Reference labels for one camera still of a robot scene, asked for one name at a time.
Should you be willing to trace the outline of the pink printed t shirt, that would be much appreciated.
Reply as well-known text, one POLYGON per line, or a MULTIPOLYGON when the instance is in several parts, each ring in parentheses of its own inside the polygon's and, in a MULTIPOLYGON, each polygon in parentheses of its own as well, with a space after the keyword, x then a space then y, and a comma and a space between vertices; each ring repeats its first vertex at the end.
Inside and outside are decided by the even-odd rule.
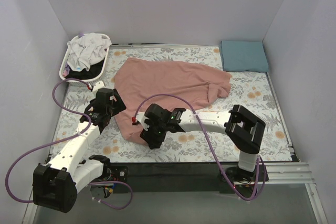
POLYGON ((231 77, 200 63, 128 58, 114 76, 114 87, 127 107, 114 117, 122 137, 144 145, 142 127, 131 122, 137 110, 145 111, 152 103, 170 111, 188 103, 196 110, 206 108, 228 97, 231 77))

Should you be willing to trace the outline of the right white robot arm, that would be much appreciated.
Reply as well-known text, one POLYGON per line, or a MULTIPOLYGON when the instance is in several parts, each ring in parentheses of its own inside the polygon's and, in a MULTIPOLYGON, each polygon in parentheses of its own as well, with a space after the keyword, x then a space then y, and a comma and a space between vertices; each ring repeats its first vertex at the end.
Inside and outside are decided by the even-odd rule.
POLYGON ((229 111, 194 113, 185 108, 169 111, 151 104, 145 112, 137 112, 133 125, 141 125, 140 138, 150 149, 160 148, 167 132, 215 132, 227 135, 239 149, 238 167, 252 173, 266 124, 242 105, 234 105, 229 111))

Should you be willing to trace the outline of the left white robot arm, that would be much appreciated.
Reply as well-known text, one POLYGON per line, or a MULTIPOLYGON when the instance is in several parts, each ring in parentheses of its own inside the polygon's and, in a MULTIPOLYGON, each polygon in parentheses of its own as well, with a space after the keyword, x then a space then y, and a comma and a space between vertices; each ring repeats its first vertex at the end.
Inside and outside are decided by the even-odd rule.
POLYGON ((35 168, 34 204, 67 213, 74 206, 78 193, 91 182, 98 186, 113 186, 109 158, 92 155, 84 163, 81 160, 111 118, 125 110, 126 106, 117 90, 106 88, 103 81, 96 82, 92 91, 95 98, 80 118, 76 137, 69 140, 46 165, 35 168))

